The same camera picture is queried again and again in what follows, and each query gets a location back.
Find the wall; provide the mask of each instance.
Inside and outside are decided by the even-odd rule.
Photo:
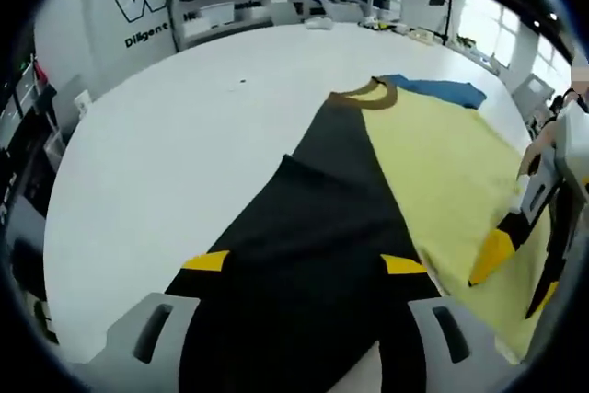
[[[433,31],[444,32],[447,5],[430,6],[430,0],[403,0],[401,20],[411,27],[421,27]],[[460,14],[465,0],[453,0],[450,28],[448,34],[454,38],[460,24]]]
[[[35,17],[37,57],[57,90],[75,75],[81,75],[94,88],[94,64],[82,4],[82,0],[44,0]]]
[[[532,72],[537,54],[538,35],[520,23],[515,40],[514,56],[508,68],[501,67],[499,78],[510,92],[514,92]]]
[[[84,0],[84,7],[100,92],[176,53],[166,0]],[[147,38],[130,45],[138,32]]]
[[[576,43],[573,47],[573,59],[572,59],[572,67],[573,68],[585,68],[589,66],[587,62],[587,58],[585,57],[585,53],[581,48],[579,43]]]
[[[454,38],[460,25],[460,15],[466,0],[454,0],[449,34]],[[447,6],[429,6],[429,0],[403,0],[401,20],[412,27],[444,32],[444,21]],[[525,81],[532,72],[532,66],[537,54],[538,35],[530,28],[520,24],[515,41],[514,56],[510,65],[500,67],[499,78],[510,92]]]
[[[224,1],[229,0],[194,0],[180,6],[189,13]],[[403,0],[402,21],[443,32],[447,7],[428,4],[429,0]],[[453,2],[451,38],[457,34],[464,4],[465,0]],[[47,0],[36,18],[35,41],[40,62],[58,90],[80,74],[97,98],[176,52],[168,21],[166,0]],[[536,48],[537,34],[522,26],[512,63],[500,73],[510,91],[531,72]]]

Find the yellow trim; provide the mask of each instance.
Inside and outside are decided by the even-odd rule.
[[[389,275],[400,275],[407,273],[425,273],[425,267],[419,262],[407,258],[393,257],[392,255],[381,255],[387,264]]]
[[[191,269],[193,271],[214,271],[220,272],[223,269],[223,261],[229,253],[229,250],[220,252],[206,253],[188,260],[182,266],[182,269]]]
[[[509,235],[502,230],[493,229],[485,239],[468,280],[473,285],[482,283],[514,253],[514,244]]]
[[[546,295],[544,296],[544,299],[542,300],[540,305],[537,307],[536,312],[539,312],[540,310],[542,310],[544,308],[544,306],[550,300],[552,295],[554,295],[554,291],[556,290],[558,285],[559,285],[558,281],[553,281],[552,283],[550,283],[549,289],[546,291]]]

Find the white table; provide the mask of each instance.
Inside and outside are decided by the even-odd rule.
[[[470,82],[487,95],[479,111],[491,126],[520,152],[529,143],[509,93],[482,67],[348,24],[215,40],[102,97],[65,152],[45,230],[45,283],[64,357],[89,361],[117,318],[206,252],[293,153],[330,91],[396,73]]]

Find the folded garment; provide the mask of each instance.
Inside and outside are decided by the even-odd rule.
[[[487,98],[482,91],[479,91],[470,83],[457,83],[437,80],[409,80],[400,74],[385,75],[385,79],[402,87],[409,92],[434,96],[443,101],[477,110],[480,104]]]

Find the small object on table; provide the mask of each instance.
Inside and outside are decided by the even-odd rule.
[[[333,20],[329,17],[312,17],[305,20],[307,29],[333,29]]]

